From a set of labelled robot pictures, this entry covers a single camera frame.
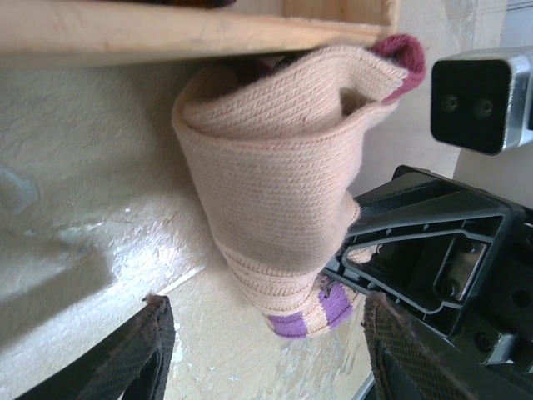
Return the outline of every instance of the knit fabric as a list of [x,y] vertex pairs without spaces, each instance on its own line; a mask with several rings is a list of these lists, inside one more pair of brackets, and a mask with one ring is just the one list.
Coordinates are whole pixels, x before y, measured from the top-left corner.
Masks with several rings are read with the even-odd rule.
[[173,127],[242,294],[278,335],[316,336],[356,299],[320,271],[359,216],[346,189],[363,135],[421,82],[423,52],[396,35],[370,50],[325,47],[252,83],[238,71],[199,72],[176,101]]

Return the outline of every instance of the wooden shelf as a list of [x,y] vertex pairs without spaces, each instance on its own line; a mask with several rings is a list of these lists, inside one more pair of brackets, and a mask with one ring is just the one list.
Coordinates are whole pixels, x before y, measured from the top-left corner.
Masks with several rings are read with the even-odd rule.
[[[262,2],[272,5],[274,0]],[[257,7],[261,1],[253,3]],[[332,3],[339,9],[332,9]],[[345,3],[351,7],[343,14]],[[247,0],[237,2],[237,11],[4,0],[0,2],[0,69],[282,53],[336,42],[372,44],[396,30],[398,6],[392,0],[286,0],[276,6],[286,15],[238,12],[253,11]],[[326,21],[335,16],[342,22]],[[324,20],[308,19],[317,17]]]

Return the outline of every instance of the beige knit sock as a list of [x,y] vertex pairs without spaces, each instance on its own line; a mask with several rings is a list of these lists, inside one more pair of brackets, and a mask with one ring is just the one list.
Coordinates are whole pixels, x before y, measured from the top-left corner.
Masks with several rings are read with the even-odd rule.
[[424,72],[420,44],[398,35],[316,50],[243,87],[235,69],[208,67],[177,99],[173,126],[213,237],[277,334],[315,336],[350,313],[356,294],[319,273],[359,215],[346,189],[364,132]]

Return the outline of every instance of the sock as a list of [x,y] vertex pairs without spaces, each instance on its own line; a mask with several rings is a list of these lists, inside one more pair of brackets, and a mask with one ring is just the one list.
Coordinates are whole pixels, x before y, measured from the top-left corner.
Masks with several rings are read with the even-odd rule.
[[177,99],[173,127],[212,235],[276,334],[313,337],[350,315],[356,294],[320,272],[359,216],[346,189],[364,133],[424,75],[421,45],[395,35],[324,47],[248,84],[207,67]]

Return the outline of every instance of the purple stripe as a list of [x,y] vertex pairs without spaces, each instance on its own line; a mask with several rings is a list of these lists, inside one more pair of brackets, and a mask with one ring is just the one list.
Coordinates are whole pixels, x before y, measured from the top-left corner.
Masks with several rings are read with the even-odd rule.
[[330,328],[336,327],[350,316],[352,311],[350,299],[346,295],[344,287],[339,282],[333,283],[329,296],[326,296],[321,291],[319,298],[326,312],[327,325]]
[[270,319],[274,327],[274,332],[282,338],[298,339],[307,337],[307,325],[301,312],[286,317],[271,315],[268,319]]

